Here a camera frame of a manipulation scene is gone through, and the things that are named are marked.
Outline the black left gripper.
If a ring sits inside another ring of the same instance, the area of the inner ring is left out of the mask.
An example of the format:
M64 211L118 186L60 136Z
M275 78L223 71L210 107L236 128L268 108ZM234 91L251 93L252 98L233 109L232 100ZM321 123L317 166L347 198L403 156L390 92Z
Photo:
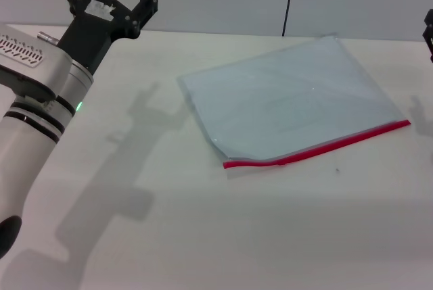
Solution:
M75 17L61 37L58 47L90 73L96 72L114 41L136 39L139 29L158 11L158 0L139 0L133 9L117 0L67 1L70 12L75 13ZM90 1L113 7L109 12L113 19L106 20L87 13L85 10Z

